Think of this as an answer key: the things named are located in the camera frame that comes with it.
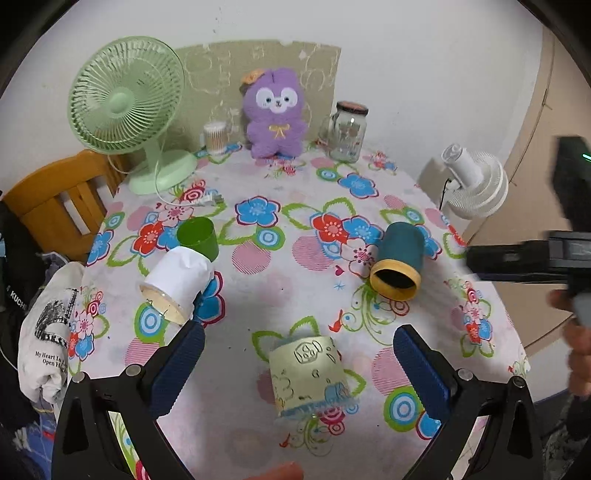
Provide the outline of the person's hand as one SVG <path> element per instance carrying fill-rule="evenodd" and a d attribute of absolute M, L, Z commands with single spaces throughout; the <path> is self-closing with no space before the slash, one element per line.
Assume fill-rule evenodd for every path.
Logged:
<path fill-rule="evenodd" d="M 569 390 L 575 396 L 589 397 L 591 390 L 590 329 L 578 322 L 566 290 L 552 290 L 547 295 L 547 300 L 553 308 L 571 313 L 563 328 L 564 340 L 571 349 L 568 358 Z"/>

